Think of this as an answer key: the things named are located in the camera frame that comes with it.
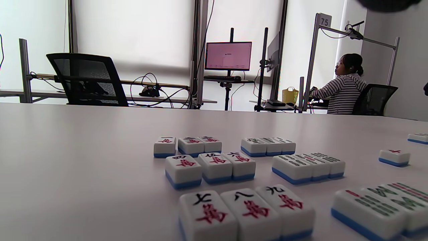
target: office chair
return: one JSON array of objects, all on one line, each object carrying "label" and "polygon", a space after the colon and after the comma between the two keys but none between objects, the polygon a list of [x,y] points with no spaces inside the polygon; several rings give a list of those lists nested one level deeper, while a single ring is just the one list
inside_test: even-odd
[{"label": "office chair", "polygon": [[397,89],[389,85],[368,84],[355,102],[352,114],[383,116],[386,103]]},{"label": "office chair", "polygon": [[110,57],[90,54],[47,54],[70,105],[128,106]]}]

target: woman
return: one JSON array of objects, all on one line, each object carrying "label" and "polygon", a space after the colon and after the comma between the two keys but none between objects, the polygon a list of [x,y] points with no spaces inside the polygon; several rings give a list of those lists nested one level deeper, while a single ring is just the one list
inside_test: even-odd
[{"label": "woman", "polygon": [[314,98],[330,97],[327,114],[352,114],[354,105],[367,83],[361,79],[364,73],[363,58],[359,54],[345,54],[336,65],[337,78],[322,89],[312,88]]}]

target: black chinese character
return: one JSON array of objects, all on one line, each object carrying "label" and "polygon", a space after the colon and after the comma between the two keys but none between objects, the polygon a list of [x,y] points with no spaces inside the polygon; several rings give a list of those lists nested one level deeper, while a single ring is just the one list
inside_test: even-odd
[{"label": "black chinese character", "polygon": [[173,159],[175,159],[175,160],[177,160],[177,159],[183,159],[183,158],[186,158],[186,156],[176,156],[176,157],[173,157]]},{"label": "black chinese character", "polygon": [[201,197],[201,194],[197,193],[197,194],[196,194],[196,197],[198,198],[198,201],[197,201],[197,202],[195,202],[195,203],[193,203],[193,206],[195,206],[195,205],[199,204],[200,202],[211,202],[211,201],[212,201],[211,199],[207,199],[207,200],[205,200],[205,198],[206,198],[207,196],[211,196],[211,194],[210,194],[210,193],[207,193],[207,194],[204,194],[204,195]]},{"label": "black chinese character", "polygon": [[248,197],[248,198],[249,197],[254,197],[254,195],[248,195],[248,194],[245,194],[245,193],[236,192],[235,193],[235,201],[238,200],[238,198],[239,198],[238,194],[241,194],[242,196],[245,196],[245,197]]},{"label": "black chinese character", "polygon": [[217,155],[215,153],[206,154],[206,157],[219,157],[220,155]]},{"label": "black chinese character", "polygon": [[279,193],[285,192],[285,190],[283,190],[282,188],[278,189],[277,187],[266,187],[266,191],[270,191],[272,195],[275,193],[274,190],[279,192]]},{"label": "black chinese character", "polygon": [[231,152],[231,153],[229,153],[229,154],[227,154],[228,156],[230,156],[230,155],[232,155],[232,157],[235,157],[235,155],[238,155],[238,156],[240,156],[241,154],[239,153],[239,152]]}]

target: hair bun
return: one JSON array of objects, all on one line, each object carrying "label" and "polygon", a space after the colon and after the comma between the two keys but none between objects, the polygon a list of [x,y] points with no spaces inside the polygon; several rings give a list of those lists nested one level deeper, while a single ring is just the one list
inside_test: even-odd
[{"label": "hair bun", "polygon": [[362,66],[357,67],[357,74],[359,76],[362,76],[364,74],[364,70]]}]

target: monitor screen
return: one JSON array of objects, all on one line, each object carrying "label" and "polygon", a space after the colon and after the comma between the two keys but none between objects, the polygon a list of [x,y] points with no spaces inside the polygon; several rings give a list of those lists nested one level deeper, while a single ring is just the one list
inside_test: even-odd
[{"label": "monitor screen", "polygon": [[252,42],[207,43],[205,69],[250,70]]}]

